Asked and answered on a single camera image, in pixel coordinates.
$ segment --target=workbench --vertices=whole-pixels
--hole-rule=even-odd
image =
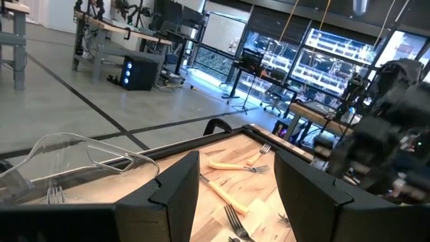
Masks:
[[[23,90],[26,81],[26,16],[30,8],[17,1],[5,2],[6,10],[13,13],[13,33],[3,32],[0,23],[0,59],[1,63],[9,65],[13,69],[14,87]],[[13,46],[13,60],[3,60],[1,46]]]
[[[282,222],[278,215],[278,213],[282,215],[286,215],[286,213],[273,173],[274,151],[287,150],[303,159],[304,162],[311,162],[313,156],[253,124],[216,134],[210,134],[213,129],[211,132],[206,132],[207,130],[203,137],[143,151],[141,155],[154,159],[162,172],[190,151],[199,151],[200,172],[249,209],[246,216],[240,214],[239,217],[254,240],[262,242],[296,241],[291,227]],[[260,156],[255,166],[270,166],[271,169],[266,173],[215,170],[208,167],[209,160],[245,165],[247,159],[258,153],[265,143],[272,146],[271,151]],[[121,161],[111,160],[106,161],[105,164],[119,166],[118,162]],[[75,179],[77,184],[64,189],[66,202],[75,204],[113,203],[154,178],[154,173],[149,169],[147,165],[142,165],[124,173],[111,173],[99,179],[88,180],[84,177]],[[82,167],[81,170],[88,173],[89,168]],[[65,177],[68,173],[76,175],[77,172],[79,169],[66,171],[59,175]],[[33,179],[32,182],[36,183],[40,179]],[[225,205],[226,202],[209,186],[200,182],[191,241],[225,242],[229,236],[236,237],[225,215]]]
[[[92,83],[97,83],[100,80],[100,74],[101,74],[101,65],[103,64],[103,56],[106,55],[113,55],[113,56],[134,56],[138,58],[147,58],[152,61],[155,61],[158,63],[157,65],[157,77],[156,80],[160,78],[160,73],[163,68],[163,63],[165,60],[165,55],[167,51],[167,46],[172,45],[172,42],[169,40],[165,40],[162,38],[157,38],[154,36],[149,36],[146,34],[143,34],[141,32],[136,32],[132,30],[126,30],[125,28],[120,28],[118,26],[115,26],[113,24],[102,22],[97,19],[94,19],[91,16],[85,15],[80,11],[75,11],[75,17],[77,20],[76,24],[76,36],[75,36],[75,47],[73,51],[73,62],[72,62],[72,70],[77,71],[77,68],[79,66],[80,62],[87,63],[89,65],[93,65],[93,78]],[[84,38],[84,27],[85,24],[89,24],[90,26],[93,26],[94,28],[97,28],[97,39],[95,41],[95,44],[93,45],[94,53],[92,55],[94,56],[94,60],[90,61],[86,58],[83,58],[80,54],[78,49],[82,46],[82,40]],[[130,36],[134,36],[137,38],[140,38],[142,40],[147,41],[153,41],[158,44],[161,44],[163,47],[158,54],[153,53],[147,53],[147,52],[139,52],[139,51],[132,51],[128,50],[127,48],[110,43],[106,41],[106,34],[108,32],[117,32],[120,34],[124,34],[124,37],[130,33]]]
[[[284,136],[285,140],[289,140],[290,137],[297,131],[297,124],[301,118],[305,118],[309,121],[308,126],[305,129],[309,129],[312,123],[326,126],[325,129],[329,132],[333,132],[334,134],[346,135],[351,134],[353,132],[352,128],[347,128],[344,123],[338,123],[336,121],[328,121],[326,117],[318,112],[315,112],[310,107],[307,107],[306,104],[293,103],[290,104],[290,111],[294,113],[294,118],[291,121],[291,124],[288,126],[287,133]]]

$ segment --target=wooden table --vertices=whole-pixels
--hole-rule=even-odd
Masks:
[[[297,153],[305,160],[311,161],[313,156],[287,143],[258,126],[263,135],[276,140],[285,149]],[[248,171],[215,170],[208,167],[208,161],[245,165],[246,160],[259,152],[261,144],[244,134],[238,134],[194,149],[200,152],[201,173],[218,184],[241,204],[248,206],[246,216],[239,215],[244,227],[256,241],[294,242],[291,228],[283,223],[278,213],[285,214],[277,190],[273,173],[274,152],[262,155],[257,161],[258,166],[268,165],[271,170],[264,174]],[[167,157],[157,161],[161,171],[170,167],[190,151]],[[67,202],[99,203],[115,202],[133,192],[153,178],[147,168],[137,168],[120,175],[111,175],[64,191]],[[200,182],[198,204],[194,218],[191,241],[225,242],[227,237],[236,237],[225,215],[226,203],[217,196],[205,183]]]
[[[8,64],[13,69],[15,89],[23,90],[27,65],[26,16],[30,13],[30,8],[15,0],[5,2],[5,8],[13,13],[13,33],[3,32],[0,24],[0,31],[2,31],[0,32],[0,59],[2,63]],[[3,45],[13,46],[13,60],[3,60],[1,51],[1,46]]]
[[[291,124],[288,126],[287,133],[284,136],[285,140],[289,140],[290,137],[294,134],[298,121],[301,117],[321,126],[324,126],[327,122],[327,119],[323,115],[318,114],[297,103],[290,105],[290,111],[294,113],[294,118],[291,121]],[[338,135],[342,135],[344,132],[345,134],[351,134],[353,132],[351,128],[347,128],[345,125],[340,124],[336,121],[330,121],[327,124],[326,129]]]
[[[128,50],[127,48],[119,45],[112,47],[112,46],[108,46],[105,41],[106,35],[108,32],[117,32],[120,34],[124,34],[124,37],[125,37],[126,34],[129,33],[129,31],[126,30],[125,28],[120,28],[113,24],[109,24],[109,23],[94,19],[92,16],[86,15],[84,17],[83,13],[80,11],[75,11],[75,17],[77,19],[77,25],[76,25],[76,32],[75,32],[75,47],[73,49],[74,51],[73,51],[72,70],[77,71],[79,63],[81,61],[90,65],[93,65],[92,82],[97,83],[100,81],[99,78],[101,73],[102,58],[104,55],[133,56],[138,58],[148,58],[158,63],[156,80],[160,78],[160,73],[163,68],[167,46],[172,45],[171,41],[130,30],[130,36],[134,36],[143,40],[153,41],[161,44],[162,45],[161,52],[159,54],[152,54],[147,52]],[[86,23],[98,29],[97,40],[95,41],[95,43],[92,43],[92,46],[95,49],[94,50],[95,53],[92,53],[94,56],[94,60],[91,62],[83,58],[78,51],[79,49],[82,49],[84,27]]]

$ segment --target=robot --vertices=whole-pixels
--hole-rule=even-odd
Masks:
[[[370,97],[372,102],[362,109],[363,118],[353,133],[334,147],[331,141],[316,137],[316,156],[328,161],[327,173],[338,178],[349,175],[356,186],[371,194],[397,204],[427,204],[430,83],[422,82],[423,65],[415,60],[393,60],[377,76],[359,98]],[[363,85],[356,86],[361,92]]]

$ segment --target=transparent plastic container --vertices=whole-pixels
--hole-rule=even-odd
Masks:
[[[96,195],[115,192],[121,178],[133,172],[138,179],[127,187],[130,191],[121,191],[124,195],[158,175],[159,166],[144,155],[84,136],[49,134],[22,162],[0,174],[0,205],[114,202],[121,197],[97,201]]]

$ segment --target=wooden tabletop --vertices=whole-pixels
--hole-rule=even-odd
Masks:
[[[5,2],[5,7],[6,7],[6,9],[12,10],[12,11],[20,11],[20,12],[23,12],[26,14],[30,13],[29,7],[25,6],[24,4],[22,4],[16,0],[13,0],[13,2],[8,2],[8,1]]]
[[[75,11],[75,16],[77,18],[82,19],[83,17],[83,13],[81,13],[80,11]],[[97,19],[94,19],[91,16],[86,15],[85,16],[85,21],[89,22],[91,25],[93,26],[97,26],[98,28],[101,28],[103,30],[107,30],[107,31],[112,31],[112,32],[117,32],[117,33],[121,33],[121,34],[127,34],[128,30],[125,30],[124,28],[121,27],[117,27],[114,26],[112,24],[107,24],[107,23],[103,23]],[[149,36],[140,32],[135,32],[135,31],[131,31],[130,33],[131,36],[135,36],[137,38],[142,38],[145,40],[149,40],[149,41],[154,41],[154,42],[160,42],[161,44],[168,44],[168,45],[172,45],[172,41],[169,40],[164,40],[164,39],[160,39],[154,36]]]
[[[303,118],[305,118],[305,119],[307,119],[307,120],[309,120],[315,124],[325,125],[325,123],[327,122],[327,119],[323,115],[318,114],[318,113],[316,113],[316,112],[314,112],[314,111],[312,111],[312,110],[310,110],[304,106],[296,104],[296,103],[292,103],[290,105],[290,111],[295,113],[295,115],[300,115],[301,117],[303,117]],[[336,121],[330,121],[327,124],[326,129],[330,130],[336,134],[339,134],[339,135],[342,135],[345,132],[345,130],[346,130],[346,134],[351,134],[353,132],[352,128],[347,129],[347,127],[345,125],[340,124]]]
[[[261,132],[276,138],[273,134],[261,129]],[[287,148],[294,149],[304,157],[312,157],[299,148],[282,140]],[[208,167],[209,160],[220,163],[246,165],[247,159],[259,152],[261,144],[240,134],[211,145],[196,149],[200,152],[201,173],[218,184],[242,205],[247,206],[246,216],[239,215],[243,226],[256,241],[295,242],[291,228],[281,221],[278,213],[285,215],[285,210],[277,190],[273,172],[273,151],[262,155],[254,166],[268,165],[267,173],[254,174],[249,171],[215,170]],[[190,151],[157,161],[161,171],[170,167]],[[153,178],[148,172],[150,167],[139,167],[120,175],[112,175],[64,191],[70,203],[106,203],[115,202],[133,192]],[[200,182],[198,204],[194,217],[191,241],[225,242],[227,238],[236,237],[225,215],[226,203],[204,182]]]

